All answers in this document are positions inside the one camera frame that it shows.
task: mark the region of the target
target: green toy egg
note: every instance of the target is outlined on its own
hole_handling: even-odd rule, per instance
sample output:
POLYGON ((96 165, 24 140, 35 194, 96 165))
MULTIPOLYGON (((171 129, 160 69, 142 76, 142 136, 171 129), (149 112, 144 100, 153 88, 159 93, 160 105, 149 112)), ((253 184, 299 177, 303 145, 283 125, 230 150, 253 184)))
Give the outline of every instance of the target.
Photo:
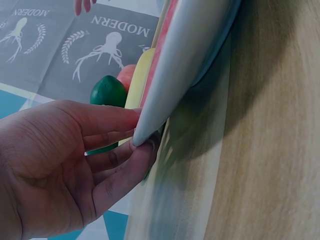
POLYGON ((106 152, 109 152, 112 149, 115 149, 116 147, 118 147, 118 143, 117 142, 112 144, 112 145, 110 145, 110 146, 106 146, 106 147, 103 147, 103 148, 100 148, 100 149, 88 151, 86 154, 93 155, 93 154, 106 153, 106 152))
POLYGON ((127 100, 125 86, 114 76, 105 76, 96 83, 90 95, 90 103, 124 108, 127 100))

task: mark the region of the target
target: light wood grain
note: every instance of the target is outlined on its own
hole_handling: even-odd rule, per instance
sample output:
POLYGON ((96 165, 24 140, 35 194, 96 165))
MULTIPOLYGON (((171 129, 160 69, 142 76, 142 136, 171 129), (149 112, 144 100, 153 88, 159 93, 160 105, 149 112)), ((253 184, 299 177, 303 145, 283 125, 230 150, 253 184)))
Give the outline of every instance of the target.
POLYGON ((320 2, 244 0, 229 39, 170 117, 127 240, 320 239, 320 2))

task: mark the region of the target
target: hand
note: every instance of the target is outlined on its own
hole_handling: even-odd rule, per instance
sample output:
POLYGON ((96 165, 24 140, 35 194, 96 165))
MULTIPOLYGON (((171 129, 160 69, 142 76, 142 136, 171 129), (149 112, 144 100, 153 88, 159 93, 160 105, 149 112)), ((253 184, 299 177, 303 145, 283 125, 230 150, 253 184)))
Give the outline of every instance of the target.
POLYGON ((155 135, 139 147, 130 140, 85 156, 132 136, 140 112, 53 101, 0 120, 0 176, 22 239, 81 229, 143 180, 156 160, 155 135))
POLYGON ((86 13, 90 12, 91 3, 96 4, 97 0, 74 0, 74 12, 76 16, 81 14, 82 5, 86 13))

